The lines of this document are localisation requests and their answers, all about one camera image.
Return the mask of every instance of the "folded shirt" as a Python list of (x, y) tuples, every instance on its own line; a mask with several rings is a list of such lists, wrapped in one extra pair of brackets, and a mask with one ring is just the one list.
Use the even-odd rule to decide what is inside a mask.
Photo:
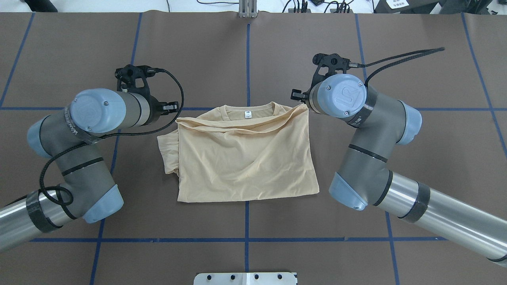
[(178, 201), (225, 202), (319, 192), (308, 108), (224, 105), (157, 137), (165, 173), (179, 176)]

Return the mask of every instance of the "cream fabric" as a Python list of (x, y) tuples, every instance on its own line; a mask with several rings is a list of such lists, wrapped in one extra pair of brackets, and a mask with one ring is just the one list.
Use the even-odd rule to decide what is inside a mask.
[(176, 131), (157, 139), (165, 173), (179, 176), (178, 201), (248, 201), (319, 192), (304, 104), (225, 105), (176, 122)]

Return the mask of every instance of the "paper sticker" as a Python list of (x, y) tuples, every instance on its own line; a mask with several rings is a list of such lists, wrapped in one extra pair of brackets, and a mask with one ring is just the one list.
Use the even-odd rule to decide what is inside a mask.
[(398, 9), (409, 5), (407, 0), (386, 0), (386, 1), (389, 7), (391, 7), (391, 9)]

